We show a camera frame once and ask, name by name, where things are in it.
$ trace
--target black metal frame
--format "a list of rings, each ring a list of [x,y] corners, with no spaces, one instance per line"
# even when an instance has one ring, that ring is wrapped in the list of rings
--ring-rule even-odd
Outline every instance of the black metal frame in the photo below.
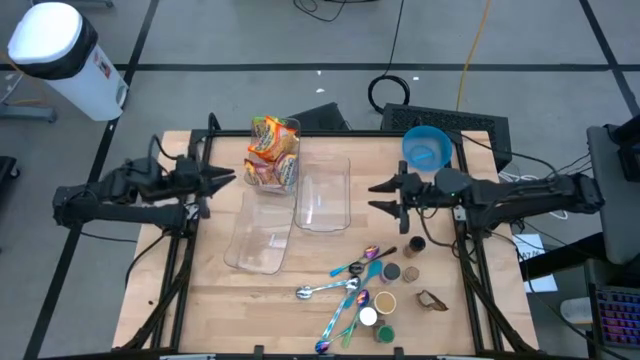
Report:
[[[203,151],[203,161],[205,163],[209,163],[211,151],[213,148],[214,137],[225,137],[225,136],[226,137],[248,137],[251,135],[251,132],[249,130],[221,130],[220,125],[217,123],[217,121],[215,121],[214,128],[215,128],[215,131],[213,133],[209,132],[208,130],[192,130],[190,140],[189,140],[189,144],[190,144],[189,155],[194,155],[191,152],[197,151],[196,147],[191,145],[196,144],[199,140],[201,140],[204,137],[206,138],[206,140],[205,140],[205,146]],[[305,137],[314,137],[314,136],[315,137],[401,137],[404,134],[405,134],[405,131],[403,130],[401,131],[378,131],[378,130],[375,130],[375,131],[353,131],[353,130],[313,131],[312,130],[312,131],[304,132],[302,136],[305,136]],[[463,172],[468,172],[466,155],[465,155],[464,146],[462,145],[462,142],[455,142],[455,148],[456,148],[456,154],[458,157],[458,164],[459,164],[460,170]],[[195,248],[198,224],[199,224],[199,219],[194,219],[193,224],[191,224],[190,226],[190,228],[192,229],[192,233],[186,239],[187,248],[185,249],[185,253],[190,251],[191,256],[185,255],[183,261],[190,261],[190,262],[193,261],[192,252]],[[460,252],[460,254],[465,254],[466,257],[468,258],[469,254],[467,252],[467,247],[466,247],[467,228],[466,228],[465,222],[457,221],[454,224],[454,226],[455,226],[455,232],[456,232],[456,239],[458,239],[458,242],[457,242],[458,251]],[[484,248],[482,247],[482,237],[480,236],[480,234],[472,234],[472,240],[474,241],[476,246],[476,253],[478,256],[478,271],[482,279],[483,288],[487,291],[491,300],[493,300],[493,292],[491,289],[489,270],[487,266]],[[171,281],[173,278],[176,258],[178,256],[178,251],[179,251],[179,246],[178,246],[179,241],[180,239],[178,238],[172,238],[171,244],[169,245],[169,254],[167,256],[167,262],[165,265],[165,270],[163,275],[162,288],[160,291],[161,298],[166,296],[168,287],[171,284]],[[186,308],[186,297],[187,297],[188,288],[189,288],[189,279],[188,279],[189,275],[187,275],[187,280],[184,283],[184,285],[181,287],[180,292],[178,294],[174,323],[171,331],[171,341],[168,348],[169,351],[175,351],[176,354],[178,353],[178,349],[180,346],[180,338],[182,334],[182,324],[184,319],[184,311]],[[475,293],[473,292],[471,285],[468,283],[468,280],[464,276],[463,276],[463,281],[464,281],[465,295],[467,299],[469,320],[471,323],[474,349],[476,354],[480,354],[481,352],[485,351],[485,349],[483,346],[482,330],[480,328],[480,318],[478,316],[478,308],[475,300]],[[488,320],[489,320],[489,326],[491,329],[493,348],[494,350],[501,352],[504,350],[504,347],[502,344],[502,336],[500,335],[500,330],[493,318],[488,317]],[[163,316],[153,332],[153,336],[151,340],[151,350],[160,348],[162,331],[163,331],[164,325],[165,324],[164,324],[164,316]],[[256,351],[258,351],[258,349],[261,349],[261,348],[262,347],[260,345],[257,345]],[[394,360],[396,360],[398,358],[398,355],[400,354],[402,354],[402,349],[396,348],[395,355],[393,356],[375,356],[375,357],[381,358],[381,359],[382,358],[388,359],[392,357]],[[225,358],[229,357],[229,358],[238,358],[238,359],[241,359],[241,358],[255,359],[256,358],[255,353],[254,354],[216,354],[217,358],[221,358],[221,356]],[[315,357],[315,355],[292,355],[291,357],[304,358],[308,356]],[[355,359],[355,358],[361,358],[361,357],[340,355],[340,358]]]
[[[217,123],[215,119],[209,119],[210,127],[213,127],[212,130],[192,130],[189,140],[189,155],[197,156],[197,144],[204,139],[204,150],[203,150],[203,161],[205,163],[209,163],[211,152],[213,149],[213,139],[215,137],[248,137],[251,135],[249,130],[221,130],[220,125]],[[358,131],[358,130],[345,130],[345,131],[305,131],[301,134],[304,137],[402,137],[405,131]],[[458,157],[458,165],[461,171],[468,172],[467,160],[464,151],[464,147],[462,145],[462,141],[454,141],[454,146],[456,149],[456,154]],[[465,264],[464,261],[469,258],[469,252],[467,250],[466,241],[468,240],[468,229],[466,227],[465,221],[454,219],[454,229],[456,233],[458,251],[460,254],[460,265],[461,272],[466,271],[465,266],[469,266]],[[142,349],[142,345],[146,342],[146,338],[137,338],[134,339],[130,343],[136,344],[133,347],[128,349],[114,349],[113,352],[110,353],[102,353],[102,354],[86,354],[86,355],[78,355],[72,357],[76,360],[84,360],[84,359],[158,359],[162,355],[176,355],[179,354],[180,347],[180,339],[182,334],[182,325],[184,322],[184,312],[186,309],[186,299],[189,289],[189,278],[191,274],[191,265],[193,262],[193,253],[195,249],[195,243],[197,238],[197,231],[199,225],[199,218],[194,218],[190,220],[190,224],[188,228],[190,231],[184,239],[187,242],[186,248],[184,250],[185,255],[183,259],[183,264],[181,266],[185,266],[186,263],[186,273],[183,273],[180,279],[182,281],[179,291],[177,292],[177,304],[175,309],[174,322],[171,329],[171,337],[169,347],[161,347],[161,339],[162,333],[165,326],[165,316],[164,313],[166,309],[161,311],[160,320],[153,328],[153,332],[151,334],[151,342],[150,348]],[[179,252],[179,244],[181,239],[179,237],[172,237],[171,243],[169,245],[169,253],[167,255],[167,261],[165,264],[165,270],[163,275],[162,286],[160,290],[160,298],[166,298],[166,296],[170,292],[170,287],[174,282],[177,282],[178,279],[174,277],[176,259],[178,257]],[[489,277],[489,270],[486,262],[486,255],[484,252],[484,248],[482,246],[482,236],[481,234],[471,234],[471,241],[474,242],[476,246],[476,253],[478,257],[478,272],[480,274],[482,288],[487,292],[491,301],[493,301],[493,292],[491,289],[491,282]],[[473,290],[469,280],[463,276],[465,296],[467,301],[467,308],[469,313],[469,321],[471,325],[471,333],[473,337],[474,350],[477,356],[491,356],[495,359],[510,359],[510,358],[518,358],[518,359],[540,359],[545,358],[545,355],[538,353],[513,353],[513,352],[504,352],[502,336],[500,335],[500,329],[496,324],[495,319],[491,316],[488,316],[489,327],[491,330],[492,336],[492,344],[493,350],[486,350],[484,348],[482,330],[480,327],[480,318],[478,315],[478,307],[476,303],[476,293]],[[168,299],[165,299],[167,302],[171,302],[173,300],[173,296],[170,296]],[[262,345],[256,345],[253,354],[215,354],[215,358],[217,359],[322,359],[327,357],[340,358],[340,359],[362,359],[363,355],[316,355],[316,354],[278,354],[278,355],[270,355],[264,354],[264,347]],[[376,359],[393,359],[393,360],[402,360],[406,358],[415,358],[415,359],[430,359],[436,358],[432,355],[421,355],[421,356],[405,356],[402,348],[394,348],[393,355],[365,355],[366,358],[376,358]],[[554,357],[556,359],[577,359],[573,357]]]

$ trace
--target spoon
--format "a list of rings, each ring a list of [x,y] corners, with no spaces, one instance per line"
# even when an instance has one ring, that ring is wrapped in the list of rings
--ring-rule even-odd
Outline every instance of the spoon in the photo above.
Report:
[[[369,291],[366,289],[360,290],[358,296],[356,296],[356,303],[358,304],[358,310],[353,315],[351,325],[348,327],[349,332],[344,337],[344,339],[342,339],[342,347],[345,349],[348,348],[349,344],[351,343],[351,334],[353,334],[353,329],[356,327],[356,320],[358,319],[358,313],[360,312],[360,309],[367,306],[367,304],[369,303]]]
[[[360,283],[360,288],[364,289],[367,283],[369,282],[369,280],[380,275],[381,272],[382,272],[382,261],[376,260],[372,262],[371,265],[369,265],[369,272],[367,272],[367,277],[364,278],[364,280]],[[354,300],[356,300],[355,294],[351,295],[347,299],[347,302],[344,304],[344,308],[345,309],[350,308]]]
[[[393,246],[391,247],[389,250],[383,252],[382,254],[374,257],[373,259],[369,259],[369,261],[367,261],[366,263],[361,263],[360,261],[356,261],[353,264],[349,265],[349,272],[351,273],[351,275],[360,275],[362,274],[362,272],[364,271],[364,267],[367,266],[368,263],[378,260],[383,256],[387,256],[387,255],[391,255],[393,253],[395,253],[396,251],[398,251],[398,248]]]
[[[324,354],[325,352],[327,352],[327,350],[329,350],[329,345],[334,340],[337,340],[337,339],[345,336],[348,332],[349,332],[349,328],[346,328],[346,329],[342,330],[342,332],[340,334],[336,335],[336,337],[334,337],[331,340],[318,340],[318,342],[316,343],[316,352],[318,354]]]
[[[362,254],[362,256],[356,260],[356,261],[360,261],[362,259],[372,259],[374,258],[376,255],[378,255],[378,252],[380,251],[380,248],[378,246],[375,245],[371,245],[368,248],[364,249],[364,254]],[[337,269],[333,269],[331,270],[331,272],[329,273],[329,276],[334,277],[338,274],[340,274],[341,272],[343,272],[345,269],[349,268],[349,265],[351,265],[352,263],[349,263],[347,265],[343,265],[340,266]]]
[[[333,330],[333,327],[336,325],[336,321],[338,321],[338,317],[340,317],[340,313],[342,312],[342,308],[344,308],[344,303],[347,301],[347,298],[349,298],[349,296],[354,291],[358,290],[359,287],[360,287],[360,278],[359,277],[353,276],[353,277],[351,277],[351,279],[349,279],[347,281],[347,285],[346,285],[347,293],[342,298],[342,301],[340,302],[340,305],[338,306],[338,310],[336,310],[336,312],[333,314],[333,317],[331,318],[331,321],[329,321],[329,325],[327,325],[327,328],[324,330],[324,333],[322,333],[322,340],[329,339],[329,335],[331,335],[331,330]]]
[[[314,291],[318,291],[318,290],[324,290],[324,289],[331,289],[334,287],[338,287],[338,286],[344,286],[347,285],[347,282],[349,280],[342,280],[342,281],[338,281],[332,284],[328,284],[328,285],[323,285],[317,288],[312,289],[311,286],[301,286],[296,290],[296,297],[300,300],[307,300],[311,298],[311,294]]]

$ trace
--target white lid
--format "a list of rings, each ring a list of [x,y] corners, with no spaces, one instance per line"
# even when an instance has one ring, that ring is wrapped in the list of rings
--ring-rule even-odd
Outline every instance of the white lid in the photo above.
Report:
[[[47,2],[22,17],[9,41],[9,57],[16,64],[48,63],[65,56],[82,29],[82,16],[71,5]]]

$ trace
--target concrete floor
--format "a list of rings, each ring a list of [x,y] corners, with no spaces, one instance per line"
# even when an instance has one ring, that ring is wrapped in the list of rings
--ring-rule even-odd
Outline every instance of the concrete floor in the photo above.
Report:
[[[114,0],[116,7],[73,3],[100,34],[112,62],[126,69],[151,0]],[[6,44],[27,1],[3,4],[0,43]],[[338,5],[319,1],[322,16]],[[590,0],[620,64],[640,64],[640,28],[634,0]],[[225,129],[246,129],[258,114],[289,115],[335,101],[355,129],[376,129],[380,115],[366,99],[368,83],[381,71],[324,70],[328,63],[352,69],[388,61],[400,6],[398,0],[347,5],[333,23],[318,22],[290,1],[159,0],[140,64],[267,64],[252,71],[137,71],[104,169],[125,157],[142,156],[149,137],[166,130],[202,128],[214,111]],[[395,63],[464,63],[484,2],[406,0]],[[323,70],[271,71],[268,64],[316,64]],[[474,63],[600,64],[607,60],[578,0],[495,0]],[[556,166],[586,153],[586,128],[620,124],[631,117],[612,71],[470,72],[461,110],[506,116],[514,151]],[[0,72],[0,85],[5,75]],[[410,82],[411,103],[454,109],[458,71],[392,71]],[[640,93],[640,73],[624,73]],[[0,154],[19,159],[23,175],[0,208],[0,348],[2,358],[24,355],[49,287],[67,231],[52,219],[57,186],[87,180],[105,123],[86,118],[44,86],[59,112],[56,124],[0,121]],[[375,91],[379,103],[401,102],[393,84]],[[12,100],[39,97],[24,81]],[[514,159],[511,172],[545,175],[536,163]],[[544,215],[531,219],[567,242],[599,230],[594,216],[568,221]],[[88,232],[135,239],[138,226],[91,223]],[[553,244],[553,240],[544,238]],[[81,237],[64,283],[41,357],[108,351],[124,293],[132,244]],[[558,274],[560,291],[543,295],[553,305],[585,293],[580,269]],[[530,299],[542,349],[586,355],[583,340]]]

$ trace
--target white trash can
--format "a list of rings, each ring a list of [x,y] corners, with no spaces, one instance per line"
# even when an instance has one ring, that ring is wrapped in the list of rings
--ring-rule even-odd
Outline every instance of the white trash can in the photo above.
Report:
[[[46,81],[91,119],[108,121],[122,114],[129,87],[98,46],[98,33],[71,5],[33,6],[13,32],[8,50],[20,70]]]

